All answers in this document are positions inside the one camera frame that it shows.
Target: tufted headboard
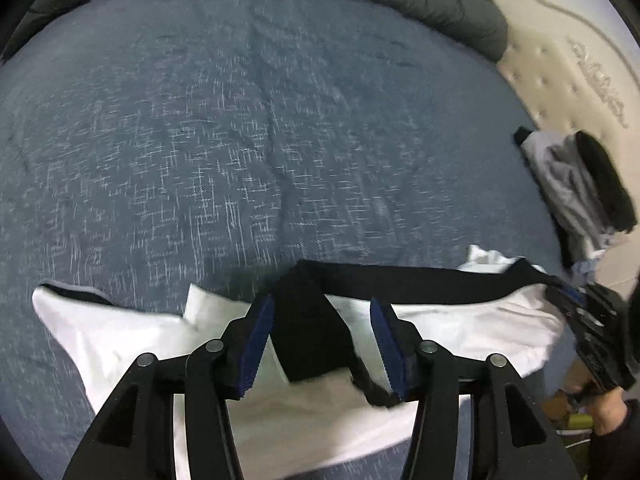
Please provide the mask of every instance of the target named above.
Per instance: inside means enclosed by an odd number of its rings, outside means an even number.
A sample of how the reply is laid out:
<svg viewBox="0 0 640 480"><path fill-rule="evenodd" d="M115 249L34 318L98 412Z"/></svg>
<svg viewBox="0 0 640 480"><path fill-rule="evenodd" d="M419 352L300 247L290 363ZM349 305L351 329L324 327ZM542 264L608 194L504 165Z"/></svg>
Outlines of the tufted headboard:
<svg viewBox="0 0 640 480"><path fill-rule="evenodd" d="M640 212L640 76L596 25L550 0L494 0L509 23L498 70L540 128L584 130L609 150ZM628 294L640 268L640 228L620 235L598 282Z"/></svg>

